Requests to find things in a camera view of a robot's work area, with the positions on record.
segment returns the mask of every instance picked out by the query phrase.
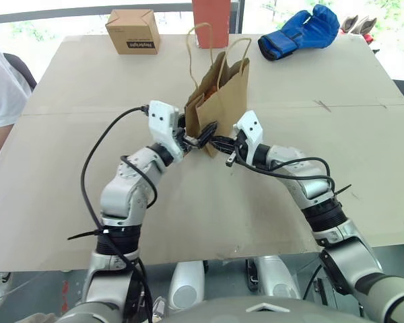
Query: red box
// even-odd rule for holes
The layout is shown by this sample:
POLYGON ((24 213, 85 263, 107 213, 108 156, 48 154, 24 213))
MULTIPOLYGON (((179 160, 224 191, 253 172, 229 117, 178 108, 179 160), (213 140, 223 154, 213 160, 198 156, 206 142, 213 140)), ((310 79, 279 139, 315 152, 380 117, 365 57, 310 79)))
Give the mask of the red box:
MULTIPOLYGON (((207 22, 213 28, 213 48, 229 44, 230 0, 192 0, 195 26, 207 22)), ((201 48, 209 48, 209 27, 196 29, 201 48)))

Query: brown paper bag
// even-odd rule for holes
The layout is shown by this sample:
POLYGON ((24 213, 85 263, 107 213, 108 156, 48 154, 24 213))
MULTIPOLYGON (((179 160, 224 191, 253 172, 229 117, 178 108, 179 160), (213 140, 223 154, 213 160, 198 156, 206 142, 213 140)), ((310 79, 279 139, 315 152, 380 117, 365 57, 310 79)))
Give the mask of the brown paper bag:
MULTIPOLYGON (((209 26, 207 23, 196 25, 192 28, 209 26)), ((211 54, 211 66, 198 85, 191 73, 191 51, 189 46, 189 34, 187 34, 187 50, 190 56, 190 76, 195 82, 196 90, 190 95, 185 106, 185 119, 187 134, 192 137, 200 135, 201 130, 213 121, 218 122, 215 135, 228 136, 232 131, 232 125, 245 113, 247 105, 247 83, 250 60, 245 58, 250 38, 241 38, 233 42, 226 52, 221 52, 215 61, 211 54), (231 67, 227 64, 229 50, 238 42, 247 40, 248 44, 242 59, 231 67)), ((213 157, 217 151, 210 145, 204 150, 213 157)))

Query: black cable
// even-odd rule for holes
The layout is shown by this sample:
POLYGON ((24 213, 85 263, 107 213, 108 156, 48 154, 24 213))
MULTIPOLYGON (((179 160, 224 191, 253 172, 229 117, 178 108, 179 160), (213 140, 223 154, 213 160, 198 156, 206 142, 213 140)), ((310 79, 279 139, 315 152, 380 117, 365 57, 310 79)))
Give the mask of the black cable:
POLYGON ((349 185, 347 185, 347 186, 344 186, 341 190, 338 190, 338 191, 335 192, 334 194, 335 194, 335 195, 338 195, 338 194, 344 192, 345 190, 347 190, 350 186, 351 186, 351 184, 349 184, 349 185))
POLYGON ((329 182, 329 184, 331 184, 331 190, 333 192, 335 191, 335 182, 334 182, 334 179, 332 179, 332 177, 325 176, 325 175, 289 176, 289 175, 277 174, 277 173, 269 172, 267 170, 261 170, 260 168, 255 168, 253 166, 248 165, 241 157, 238 146, 235 146, 235 154, 236 154, 236 159, 238 160, 239 164, 243 165, 245 168, 248 168, 249 170, 252 170, 256 173, 268 175, 268 176, 272 176, 272 177, 276 177, 276 178, 284 178, 286 180, 327 180, 329 182))
POLYGON ((147 175, 145 175, 138 167, 136 167, 135 165, 133 165, 128 159, 128 156, 124 155, 120 157, 120 160, 128 165, 132 170, 134 170, 135 172, 137 172, 139 175, 141 175, 141 177, 147 181, 147 183, 151 186, 151 189, 153 190, 154 193, 154 198, 153 200, 150 202, 149 205, 147 205, 147 209, 149 209, 151 206, 154 205, 154 203, 157 201, 157 188, 156 185, 154 185, 154 183, 149 179, 149 177, 147 175))
POLYGON ((143 275, 143 277, 144 277, 145 280, 146 280, 146 279, 147 279, 147 271, 146 271, 146 269, 145 269, 145 266, 143 265, 142 259, 138 258, 138 259, 137 259, 137 262, 138 262, 139 266, 141 267, 142 275, 143 275))
POLYGON ((87 194, 87 189, 86 189, 86 172, 87 172, 87 167, 88 164, 91 160, 91 158, 93 157, 94 152, 97 150, 97 148, 99 147, 100 143, 103 141, 103 139, 106 137, 106 135, 109 133, 109 131, 112 129, 112 127, 120 120, 122 119, 124 116, 134 112, 134 111, 144 111, 144 108, 146 109, 146 107, 144 106, 140 106, 138 108, 133 108, 130 109, 128 111, 123 112, 122 114, 120 114, 118 117, 116 117, 111 124, 105 129, 105 131, 102 133, 102 135, 99 137, 99 139, 96 141, 96 143, 94 144, 94 146, 92 147, 92 150, 88 153, 87 159, 85 161, 85 163, 83 163, 82 166, 82 171, 81 171, 81 178, 80 178, 80 184, 81 184, 81 191, 82 191, 82 197, 84 202, 86 203, 88 212, 90 213, 94 223, 96 224, 96 227, 98 229, 102 229, 102 224, 100 223, 99 219, 96 216, 96 213, 93 210, 93 206, 90 202, 90 199, 88 198, 88 194, 87 194))
POLYGON ((326 175, 330 176, 331 175, 331 169, 329 168, 329 165, 327 163, 326 160, 319 158, 319 157, 305 157, 305 158, 297 158, 297 159, 292 159, 289 161, 285 161, 277 166, 271 167, 269 170, 273 171, 273 170, 278 170, 279 168, 282 168, 284 166, 290 165, 290 164, 294 164, 294 163, 299 163, 299 162, 306 162, 308 160, 316 160, 320 163, 322 163, 325 166, 326 169, 326 175))
POLYGON ((138 108, 132 108, 128 111, 123 112, 120 114, 118 117, 116 117, 110 124, 109 126, 105 129, 105 131, 100 135, 99 139, 96 141, 94 146, 92 147, 92 150, 88 153, 88 156, 86 158, 86 161, 83 164, 82 170, 81 170, 81 178, 80 178, 80 185, 81 185, 81 192, 82 192, 82 197, 83 200, 87 206, 88 212, 90 213, 90 216, 93 220, 93 222, 96 224, 96 227, 98 228, 99 234, 103 235, 103 237, 106 240, 106 243, 108 246, 114 251, 114 253, 126 264, 126 268, 129 268, 133 271, 133 273, 136 275, 136 278, 141 281, 141 284, 143 285, 144 289, 144 298, 145 298, 145 310, 147 312, 147 319, 149 323, 152 323, 152 308, 153 308, 153 299, 151 296, 151 292, 149 290, 148 284, 143 276, 139 272, 139 270, 136 268, 135 264, 133 264, 129 259, 127 259, 123 253, 115 246, 114 242, 110 239, 108 234, 103 233, 103 227, 101 222, 96 216, 96 213, 94 212, 93 206, 90 202, 90 199, 87 194, 87 189, 86 189, 86 173, 87 173, 87 168, 88 164, 90 163, 91 158, 93 157, 94 152, 97 150, 99 144, 103 141, 103 139, 106 137, 106 135, 109 133, 109 131, 112 129, 112 127, 124 116, 135 112, 135 111, 142 111, 147 114, 147 106, 140 106, 138 108))
POLYGON ((361 303, 358 303, 358 306, 359 306, 359 316, 360 316, 361 318, 365 318, 364 307, 362 306, 361 303))
POLYGON ((302 299, 306 299, 308 296, 308 293, 310 292, 310 288, 311 288, 311 284, 314 281, 314 279, 316 278, 318 272, 322 269, 322 265, 320 264, 317 269, 313 272, 310 281, 307 284, 307 288, 305 288, 305 293, 304 293, 304 297, 302 299))

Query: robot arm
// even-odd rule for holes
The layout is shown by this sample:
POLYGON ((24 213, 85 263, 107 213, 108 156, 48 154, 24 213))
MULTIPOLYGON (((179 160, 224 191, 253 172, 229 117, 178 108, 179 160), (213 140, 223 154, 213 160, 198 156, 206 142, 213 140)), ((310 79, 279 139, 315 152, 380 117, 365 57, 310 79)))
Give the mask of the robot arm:
MULTIPOLYGON (((139 235, 145 210, 150 206, 149 196, 152 192, 156 196, 156 184, 166 168, 180 162, 192 148, 203 147, 216 124, 207 126, 195 139, 185 135, 175 107, 153 101, 148 114, 155 143, 132 156, 122 156, 116 176, 102 192, 103 234, 92 252, 82 303, 59 323, 119 323, 138 315, 141 322, 151 315, 141 316, 141 308, 147 308, 147 291, 141 274, 133 270, 139 260, 139 235), (133 264, 132 268, 111 248, 108 239, 133 264)), ((254 112, 247 112, 236 130, 237 140, 211 140, 214 147, 230 154, 226 164, 231 166, 236 161, 251 170, 275 174, 303 212, 317 244, 324 248, 320 258, 334 288, 344 295, 352 294, 371 319, 403 323, 404 279, 382 272, 371 247, 342 211, 329 171, 324 176, 298 149, 262 144, 263 131, 254 112)))
POLYGON ((155 143, 132 156, 122 156, 115 177, 100 197, 102 233, 88 269, 82 304, 67 312, 60 323, 123 322, 139 315, 144 321, 145 286, 138 273, 111 248, 110 242, 135 266, 139 262, 139 237, 149 196, 172 163, 182 161, 192 148, 203 147, 214 134, 217 124, 208 125, 198 138, 185 135, 180 127, 178 109, 151 101, 147 111, 149 129, 155 143))
POLYGON ((236 140, 214 137, 213 146, 230 154, 226 165, 237 162, 262 174, 275 173, 284 183, 323 247, 321 262, 335 290, 352 294, 372 320, 404 322, 404 279, 383 273, 373 250, 345 216, 333 181, 299 149, 262 144, 263 130, 253 111, 234 128, 236 140))

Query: paper bag handle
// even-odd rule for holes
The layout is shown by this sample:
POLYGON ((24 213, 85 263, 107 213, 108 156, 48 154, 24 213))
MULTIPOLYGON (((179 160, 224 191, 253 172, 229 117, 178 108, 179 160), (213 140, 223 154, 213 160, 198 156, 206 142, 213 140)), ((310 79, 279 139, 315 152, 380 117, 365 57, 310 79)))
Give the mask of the paper bag handle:
POLYGON ((243 66, 244 66, 244 59, 245 59, 245 56, 247 56, 247 51, 248 51, 248 48, 250 47, 250 44, 251 44, 251 38, 240 38, 240 39, 237 39, 237 40, 235 40, 233 43, 231 43, 231 45, 230 45, 230 46, 228 47, 228 49, 226 50, 226 54, 225 54, 224 57, 223 57, 222 66, 220 67, 220 72, 218 73, 218 78, 217 78, 217 91, 218 91, 218 89, 220 88, 220 77, 222 77, 224 63, 226 62, 226 58, 228 57, 229 50, 230 50, 233 46, 235 46, 238 42, 240 42, 240 41, 242 41, 242 40, 247 40, 247 41, 248 41, 247 47, 245 48, 244 54, 243 54, 242 59, 241 59, 241 64, 240 64, 240 74, 242 74, 242 68, 243 68, 243 66))
POLYGON ((203 27, 203 26, 209 27, 209 56, 211 57, 211 65, 213 65, 214 64, 214 60, 213 60, 213 26, 211 26, 211 24, 208 24, 207 22, 201 22, 200 24, 197 24, 196 26, 191 28, 189 30, 189 32, 187 33, 187 37, 186 37, 186 46, 187 46, 187 51, 189 52, 189 58, 190 58, 190 65, 189 65, 190 77, 193 80, 193 82, 195 82, 196 89, 199 87, 199 85, 197 84, 196 79, 193 77, 193 74, 191 73, 191 49, 190 49, 190 44, 189 44, 189 36, 193 30, 196 30, 197 28, 203 27))

